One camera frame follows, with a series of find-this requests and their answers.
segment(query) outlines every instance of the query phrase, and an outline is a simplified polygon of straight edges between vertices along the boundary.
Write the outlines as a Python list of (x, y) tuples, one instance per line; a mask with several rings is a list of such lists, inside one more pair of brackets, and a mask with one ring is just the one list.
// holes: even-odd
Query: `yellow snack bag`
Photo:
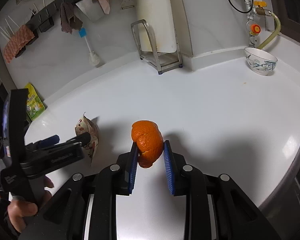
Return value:
[(29, 90), (27, 98), (27, 113), (31, 121), (33, 121), (45, 110), (45, 107), (38, 97), (33, 85), (28, 83), (25, 88)]

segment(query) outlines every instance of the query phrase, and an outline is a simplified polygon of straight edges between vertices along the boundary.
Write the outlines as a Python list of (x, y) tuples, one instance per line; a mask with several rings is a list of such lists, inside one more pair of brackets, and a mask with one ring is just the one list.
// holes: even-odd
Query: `metal scraper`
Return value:
[(105, 15), (98, 0), (81, 0), (76, 5), (93, 23)]

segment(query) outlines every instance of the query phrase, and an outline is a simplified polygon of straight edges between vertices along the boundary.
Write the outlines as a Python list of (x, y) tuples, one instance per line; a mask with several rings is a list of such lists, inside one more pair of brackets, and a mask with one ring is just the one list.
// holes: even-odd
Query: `finger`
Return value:
[(50, 191), (46, 190), (43, 195), (43, 200), (40, 209), (52, 198), (52, 194)]
[(48, 188), (54, 188), (53, 182), (47, 176), (44, 177), (44, 186)]
[(37, 205), (26, 201), (13, 200), (8, 206), (10, 222), (19, 233), (26, 227), (23, 217), (34, 216), (37, 212)]

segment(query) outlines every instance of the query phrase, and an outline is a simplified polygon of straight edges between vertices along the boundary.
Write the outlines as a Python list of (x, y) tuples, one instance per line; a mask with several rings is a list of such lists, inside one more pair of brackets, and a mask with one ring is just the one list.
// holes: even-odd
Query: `orange knob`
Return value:
[(252, 24), (250, 29), (255, 34), (259, 34), (261, 32), (261, 28), (258, 24)]

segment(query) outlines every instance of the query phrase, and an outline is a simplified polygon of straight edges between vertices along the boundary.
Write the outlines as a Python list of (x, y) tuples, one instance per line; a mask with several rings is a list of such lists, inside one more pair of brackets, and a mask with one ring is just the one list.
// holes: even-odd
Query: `sleeve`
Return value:
[(9, 216), (8, 216), (8, 206), (10, 201), (5, 199), (0, 199), (0, 225), (2, 229), (13, 239), (18, 239), (20, 233), (14, 229), (12, 226)]

